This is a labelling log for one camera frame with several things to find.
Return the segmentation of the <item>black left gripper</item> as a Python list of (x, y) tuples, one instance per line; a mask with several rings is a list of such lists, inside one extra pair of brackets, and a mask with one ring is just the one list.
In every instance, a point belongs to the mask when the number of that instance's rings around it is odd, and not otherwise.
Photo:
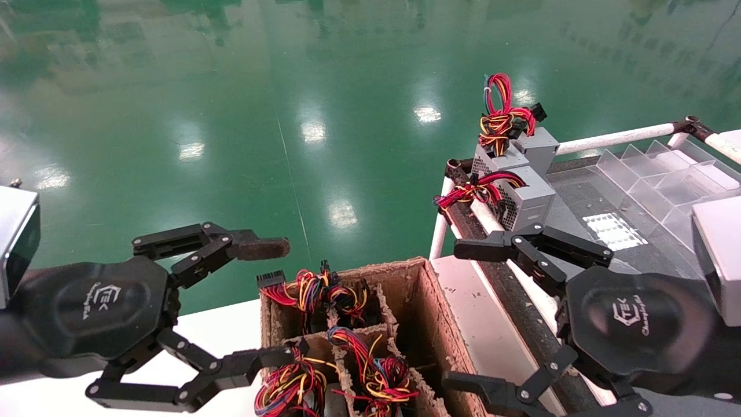
[[(86, 390), (96, 404), (193, 414), (224, 390), (251, 386), (260, 370), (293, 363), (292, 346), (215, 358), (166, 329), (180, 309), (175, 287), (191, 288), (233, 259), (283, 258), (288, 238), (261, 238), (252, 229), (227, 230), (206, 222), (138, 236), (132, 247), (133, 255), (145, 258), (24, 275), (13, 296), (14, 378), (76, 378), (104, 369)], [(185, 257), (172, 265), (170, 275), (153, 262), (180, 254)], [(122, 382), (162, 351), (196, 370), (196, 376), (182, 386)]]

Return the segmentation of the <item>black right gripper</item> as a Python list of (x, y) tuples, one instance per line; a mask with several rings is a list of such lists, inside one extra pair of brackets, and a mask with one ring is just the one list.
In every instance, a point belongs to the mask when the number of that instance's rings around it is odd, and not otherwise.
[[(567, 345), (524, 385), (443, 372), (445, 388), (473, 393), (489, 414), (553, 415), (540, 406), (539, 398), (567, 367), (577, 368), (602, 388), (608, 386), (616, 398), (614, 404), (576, 416), (651, 416), (650, 402), (625, 382), (670, 395), (687, 393), (695, 385), (697, 364), (719, 322), (701, 281), (613, 272), (606, 269), (613, 259), (611, 249), (543, 224), (492, 231), (482, 240), (458, 239), (453, 254), (492, 263), (510, 259), (548, 295), (564, 295), (559, 335)], [(548, 255), (586, 270), (566, 282), (566, 272)]]

